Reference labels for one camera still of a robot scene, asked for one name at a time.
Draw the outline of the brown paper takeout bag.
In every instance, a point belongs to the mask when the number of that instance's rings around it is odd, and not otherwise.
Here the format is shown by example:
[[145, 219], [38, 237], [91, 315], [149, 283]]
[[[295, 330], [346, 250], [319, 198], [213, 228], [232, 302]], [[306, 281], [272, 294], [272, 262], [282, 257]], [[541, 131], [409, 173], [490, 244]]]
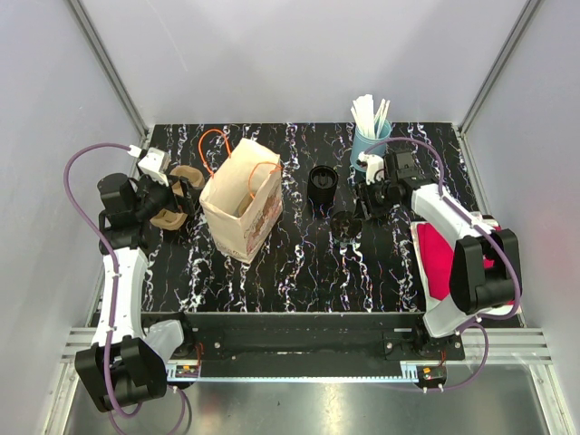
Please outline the brown paper takeout bag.
[[198, 154], [209, 173], [199, 203], [217, 250], [249, 265], [283, 211], [280, 156], [254, 140], [242, 139], [236, 147], [226, 141], [227, 157], [212, 170], [203, 150], [210, 133], [225, 135], [210, 129], [198, 141]]

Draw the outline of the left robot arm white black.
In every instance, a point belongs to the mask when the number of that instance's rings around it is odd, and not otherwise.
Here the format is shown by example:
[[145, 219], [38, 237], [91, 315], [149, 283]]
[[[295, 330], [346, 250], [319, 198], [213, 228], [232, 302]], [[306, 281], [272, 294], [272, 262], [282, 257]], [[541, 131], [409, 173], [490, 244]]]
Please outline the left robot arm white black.
[[92, 344], [75, 355], [74, 366], [97, 410], [108, 412], [163, 397], [169, 360], [195, 350], [184, 314], [142, 324], [141, 294], [151, 220], [160, 212], [194, 215], [200, 189], [182, 176], [159, 183], [149, 175], [133, 179], [122, 173], [104, 177], [97, 189], [103, 209], [96, 229], [106, 282]]

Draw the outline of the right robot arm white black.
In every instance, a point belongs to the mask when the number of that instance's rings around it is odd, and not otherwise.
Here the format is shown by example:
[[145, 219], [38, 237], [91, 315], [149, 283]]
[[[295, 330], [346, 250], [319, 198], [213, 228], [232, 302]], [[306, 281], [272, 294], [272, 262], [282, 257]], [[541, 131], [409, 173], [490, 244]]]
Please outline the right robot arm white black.
[[479, 318], [508, 318], [521, 296], [518, 240], [509, 229], [496, 230], [469, 213], [435, 180], [422, 174], [408, 151], [380, 157], [361, 152], [365, 170], [362, 203], [398, 204], [411, 209], [452, 249], [449, 294], [426, 309], [424, 329], [411, 337], [411, 348], [431, 359], [444, 347], [443, 337], [457, 334]]

